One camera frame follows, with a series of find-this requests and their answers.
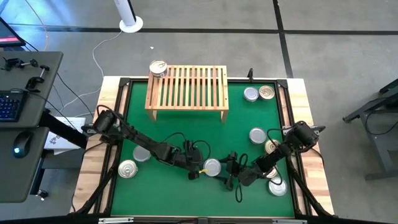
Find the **concrete floor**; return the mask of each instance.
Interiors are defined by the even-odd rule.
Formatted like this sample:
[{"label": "concrete floor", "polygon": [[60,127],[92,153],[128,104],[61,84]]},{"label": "concrete floor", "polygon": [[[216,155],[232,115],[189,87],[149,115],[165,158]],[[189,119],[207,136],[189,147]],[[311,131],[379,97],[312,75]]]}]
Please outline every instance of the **concrete floor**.
[{"label": "concrete floor", "polygon": [[[112,1],[30,2],[47,25],[116,28],[120,20]],[[272,0],[133,0],[132,5],[145,28],[277,28]],[[285,29],[398,30],[396,1],[280,0],[279,6]],[[40,24],[23,0],[9,1],[1,17],[11,24]],[[43,49],[43,32],[18,33]],[[65,54],[59,72],[76,93],[101,85],[91,51],[116,34],[49,34],[48,50]],[[341,118],[397,78],[398,36],[286,35],[286,39],[293,75],[305,80],[314,122],[326,126],[320,148],[335,213],[397,223],[398,178],[364,180],[365,174],[379,170],[377,159],[360,122],[345,124]],[[280,46],[277,34],[122,34],[98,48],[96,58],[105,75],[145,75],[148,63],[160,58],[171,64],[227,65],[233,77],[246,76],[250,67],[256,77],[286,77]],[[55,85],[64,103],[74,99],[59,80]],[[83,97],[93,110],[97,99],[98,94]],[[60,107],[55,93],[50,101]],[[64,112],[76,116],[87,111],[76,101]],[[75,170],[51,170],[43,182],[51,193],[48,200],[32,197],[22,204],[0,204],[0,220],[68,213],[77,176]]]}]

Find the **black desk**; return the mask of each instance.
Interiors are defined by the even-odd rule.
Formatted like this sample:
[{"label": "black desk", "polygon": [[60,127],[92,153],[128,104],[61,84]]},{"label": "black desk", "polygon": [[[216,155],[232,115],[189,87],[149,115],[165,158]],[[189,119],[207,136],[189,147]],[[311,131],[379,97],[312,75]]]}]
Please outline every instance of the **black desk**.
[{"label": "black desk", "polygon": [[[36,93],[47,99],[49,97],[58,68],[63,57],[62,52],[0,52],[0,58],[20,58],[28,62],[34,58],[39,65],[46,65],[50,70],[43,76],[44,82],[37,85],[40,93]],[[40,76],[42,69],[27,65],[25,68],[13,68],[11,71],[0,70],[0,90],[10,90],[12,88],[24,89],[27,81],[32,77]],[[50,131],[66,140],[80,146],[86,147],[86,136],[78,131],[69,128],[52,115],[44,112],[46,102],[42,98],[28,94],[25,105],[18,122],[0,123],[2,128],[35,128],[48,127]]]},{"label": "black desk", "polygon": [[[45,72],[44,83],[39,83],[38,95],[49,97],[52,85],[57,76],[63,54],[61,52],[0,52],[6,59],[19,58],[28,62],[34,58],[39,65],[46,65],[50,70]],[[13,68],[11,71],[0,70],[0,90],[12,88],[24,89],[29,78],[40,76],[41,68],[26,66]],[[28,94],[18,122],[0,123],[0,202],[23,202],[29,193],[36,194],[43,177],[43,146],[48,132],[51,131],[77,146],[86,148],[87,138],[84,134],[70,128],[44,111],[46,101],[33,94]],[[23,159],[12,155],[15,137],[22,131],[34,131],[30,152]]]},{"label": "black desk", "polygon": [[16,136],[25,130],[0,131],[0,202],[23,202],[30,192],[49,128],[28,129],[34,133],[30,151],[24,158],[18,159],[12,155],[12,145]]}]

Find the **green mat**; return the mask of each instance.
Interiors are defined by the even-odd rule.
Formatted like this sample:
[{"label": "green mat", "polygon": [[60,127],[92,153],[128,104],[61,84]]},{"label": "green mat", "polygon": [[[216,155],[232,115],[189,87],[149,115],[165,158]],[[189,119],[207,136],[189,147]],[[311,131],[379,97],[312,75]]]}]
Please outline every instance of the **green mat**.
[{"label": "green mat", "polygon": [[[211,157],[221,159],[231,151],[238,156],[249,155],[249,163],[264,154],[264,145],[253,145],[249,132],[253,127],[280,128],[277,101],[257,100],[253,103],[243,98],[248,86],[260,88],[263,84],[229,83],[229,113],[225,123],[220,112],[213,111],[158,111],[157,121],[150,120],[144,109],[146,83],[135,83],[127,121],[140,132],[161,141],[175,132],[183,132],[187,139],[205,140],[211,146]],[[281,141],[279,132],[271,137]],[[181,136],[168,141],[181,146]],[[121,161],[133,159],[135,144],[125,141]],[[206,145],[198,143],[206,157]],[[218,216],[218,217],[293,217],[292,197],[289,191],[281,197],[268,191],[268,181],[256,180],[242,187],[243,201],[235,200],[235,189],[229,192],[220,180],[205,174],[197,180],[188,180],[187,170],[170,167],[154,158],[136,162],[138,173],[131,179],[118,176],[112,205],[112,215],[162,215],[162,216]],[[278,162],[281,176],[289,185],[285,161]]]}]

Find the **tin can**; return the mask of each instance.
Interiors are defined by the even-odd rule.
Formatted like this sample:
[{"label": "tin can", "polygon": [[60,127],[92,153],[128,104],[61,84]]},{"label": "tin can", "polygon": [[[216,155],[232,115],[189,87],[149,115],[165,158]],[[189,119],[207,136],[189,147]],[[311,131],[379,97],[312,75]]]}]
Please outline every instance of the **tin can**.
[{"label": "tin can", "polygon": [[274,166],[274,167],[272,168],[272,170],[266,175],[266,177],[267,177],[268,179],[272,179],[272,178],[276,177],[277,174],[278,174],[278,172],[277,172],[277,170],[276,170],[276,166]]},{"label": "tin can", "polygon": [[[280,144],[279,141],[278,141],[278,140],[275,140],[275,139],[273,139],[273,142],[274,142],[276,145],[279,145],[279,144]],[[275,147],[275,145],[271,142],[271,140],[268,140],[268,141],[266,142],[265,149],[266,149],[266,153],[267,153],[267,154],[271,154],[272,152],[275,151],[276,147]]]},{"label": "tin can", "polygon": [[203,164],[203,169],[208,170],[205,172],[210,177],[215,177],[221,172],[221,164],[217,159],[207,159]]},{"label": "tin can", "polygon": [[131,178],[137,173],[138,167],[132,160],[125,160],[120,163],[118,167],[118,173],[123,178]]},{"label": "tin can", "polygon": [[270,86],[262,86],[259,90],[260,99],[262,100],[270,100],[275,96],[275,91]]},{"label": "tin can", "polygon": [[243,98],[249,102],[254,102],[259,98],[259,92],[254,87],[247,87],[243,91]]},{"label": "tin can", "polygon": [[163,78],[167,75],[167,63],[164,61],[153,61],[149,65],[150,74],[156,78]]},{"label": "tin can", "polygon": [[282,179],[280,177],[274,177],[271,179],[273,183],[271,181],[268,183],[269,192],[271,192],[271,194],[275,196],[283,196],[286,194],[287,192],[286,182],[282,180],[282,183],[280,185],[277,185],[281,182],[281,180]]},{"label": "tin can", "polygon": [[261,128],[253,128],[250,130],[249,138],[253,144],[262,144],[266,141],[266,133]]},{"label": "tin can", "polygon": [[141,146],[136,146],[132,152],[132,156],[138,162],[145,162],[150,159],[150,152]]}]

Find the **metal stand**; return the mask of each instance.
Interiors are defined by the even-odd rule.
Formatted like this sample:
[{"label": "metal stand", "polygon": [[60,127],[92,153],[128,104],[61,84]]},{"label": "metal stand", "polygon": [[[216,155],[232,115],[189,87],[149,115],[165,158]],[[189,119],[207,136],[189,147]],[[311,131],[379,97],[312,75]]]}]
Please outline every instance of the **metal stand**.
[{"label": "metal stand", "polygon": [[[392,105],[396,104],[396,101],[398,100],[398,79],[386,85],[385,87],[381,88],[379,93],[381,95],[379,96],[378,99],[366,103],[365,105],[360,107],[360,109],[344,117],[343,121],[346,123],[350,123],[355,118],[361,118],[362,124],[365,127],[367,117],[370,114],[397,113],[398,110],[394,109],[386,109],[386,110],[377,110],[377,109],[382,106],[385,106],[386,108],[391,108]],[[376,179],[385,179],[390,177],[398,177],[398,169],[395,168],[394,163],[389,155],[389,151],[397,149],[391,148],[392,147],[391,145],[386,144],[387,136],[374,135],[369,132],[366,132],[366,134],[368,135],[368,138],[372,143],[373,148],[377,152],[382,172],[376,174],[368,174],[365,176],[365,179],[376,180]]]},{"label": "metal stand", "polygon": [[43,111],[42,113],[39,126],[48,127],[52,133],[63,137],[82,149],[86,148],[87,137],[84,134],[62,123],[46,111]]},{"label": "metal stand", "polygon": [[44,169],[43,169],[43,162],[45,158],[45,151],[42,153],[42,157],[40,158],[39,164],[37,164],[36,168],[36,173],[33,179],[32,187],[30,188],[30,195],[36,195],[40,197],[40,199],[43,201],[46,197],[49,196],[49,193],[46,192],[45,190],[40,189],[40,184],[42,183],[43,180],[43,175],[44,175]]}]

